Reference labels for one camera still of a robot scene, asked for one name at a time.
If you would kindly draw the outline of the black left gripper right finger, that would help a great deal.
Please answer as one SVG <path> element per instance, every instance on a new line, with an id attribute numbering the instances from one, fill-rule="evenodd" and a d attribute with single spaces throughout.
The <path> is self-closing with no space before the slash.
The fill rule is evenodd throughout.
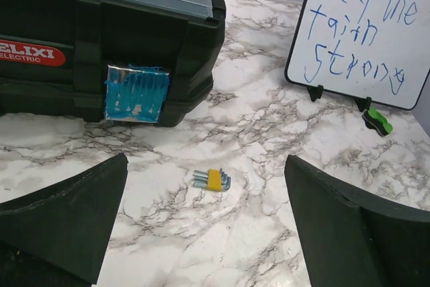
<path id="1" fill-rule="evenodd" d="M 429 285 L 429 212 L 294 155 L 284 175 L 311 286 Z"/>

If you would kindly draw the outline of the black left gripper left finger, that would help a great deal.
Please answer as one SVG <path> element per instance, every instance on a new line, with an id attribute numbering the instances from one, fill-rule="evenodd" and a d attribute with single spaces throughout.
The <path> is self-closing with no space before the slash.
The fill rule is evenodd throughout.
<path id="1" fill-rule="evenodd" d="M 1 283 L 96 284 L 127 175 L 120 153 L 1 203 Z"/>

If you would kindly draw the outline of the green black whiteboard eraser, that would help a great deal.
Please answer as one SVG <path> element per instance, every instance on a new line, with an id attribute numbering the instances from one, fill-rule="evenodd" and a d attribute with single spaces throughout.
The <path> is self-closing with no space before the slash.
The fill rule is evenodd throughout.
<path id="1" fill-rule="evenodd" d="M 387 118 L 375 108 L 370 108 L 363 113 L 362 118 L 369 129 L 375 130 L 380 136 L 388 136 L 393 131 L 393 126 Z"/>

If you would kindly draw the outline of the white dry-erase whiteboard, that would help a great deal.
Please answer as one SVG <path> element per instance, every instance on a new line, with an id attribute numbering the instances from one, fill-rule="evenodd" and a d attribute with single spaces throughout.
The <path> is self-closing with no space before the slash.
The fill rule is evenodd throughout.
<path id="1" fill-rule="evenodd" d="M 429 0 L 304 0 L 285 77 L 413 109 L 429 77 Z"/>

